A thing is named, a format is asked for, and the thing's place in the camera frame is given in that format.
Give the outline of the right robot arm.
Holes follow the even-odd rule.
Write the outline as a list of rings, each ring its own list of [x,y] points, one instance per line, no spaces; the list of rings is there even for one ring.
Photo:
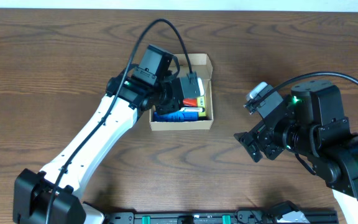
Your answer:
[[[358,133],[350,130],[341,92],[329,80],[294,85],[281,96],[265,82],[247,96],[245,107],[262,120],[248,132],[236,133],[254,162],[295,155],[306,170],[323,179],[348,223],[358,223]]]

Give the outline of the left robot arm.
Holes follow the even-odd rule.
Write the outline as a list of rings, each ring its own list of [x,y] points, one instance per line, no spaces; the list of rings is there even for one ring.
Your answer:
[[[113,145],[142,114],[181,110],[185,98],[204,95],[203,81],[177,56],[149,45],[140,63],[112,77],[82,130],[38,173],[24,169],[14,182],[14,223],[106,223],[106,215],[81,201],[86,186]]]

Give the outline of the blue plastic holder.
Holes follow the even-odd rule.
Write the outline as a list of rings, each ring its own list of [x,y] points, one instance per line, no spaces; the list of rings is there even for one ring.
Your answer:
[[[153,119],[155,122],[187,122],[187,121],[197,121],[198,113],[197,112],[181,112],[177,111],[174,113],[158,115],[156,112],[153,114]]]

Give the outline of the yellow highlighter marker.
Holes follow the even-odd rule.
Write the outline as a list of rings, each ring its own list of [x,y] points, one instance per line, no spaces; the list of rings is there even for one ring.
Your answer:
[[[198,113],[199,120],[206,120],[208,117],[206,111],[206,101],[204,96],[197,97],[197,107],[202,109],[202,111]]]

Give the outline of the red stapler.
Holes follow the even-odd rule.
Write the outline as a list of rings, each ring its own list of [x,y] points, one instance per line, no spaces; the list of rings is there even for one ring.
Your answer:
[[[197,107],[197,99],[196,98],[185,98],[183,100],[183,105],[187,107]]]

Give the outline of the black cap whiteboard marker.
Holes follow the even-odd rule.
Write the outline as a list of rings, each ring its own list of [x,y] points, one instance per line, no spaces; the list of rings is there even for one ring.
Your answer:
[[[187,113],[203,113],[205,112],[205,109],[202,107],[182,107],[180,111]]]

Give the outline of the cardboard box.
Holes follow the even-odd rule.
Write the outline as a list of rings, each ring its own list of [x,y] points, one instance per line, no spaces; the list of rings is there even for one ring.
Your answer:
[[[188,54],[192,70],[202,79],[206,118],[198,121],[159,122],[154,121],[155,108],[149,110],[149,124],[153,131],[208,130],[214,121],[211,78],[213,65],[208,54]]]

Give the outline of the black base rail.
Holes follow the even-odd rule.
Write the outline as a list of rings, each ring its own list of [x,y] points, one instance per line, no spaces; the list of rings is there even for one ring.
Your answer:
[[[263,223],[338,223],[334,210],[301,209],[290,201],[280,203],[268,210],[240,208],[225,212],[113,212],[104,213],[85,202],[85,223],[108,224],[263,224]]]

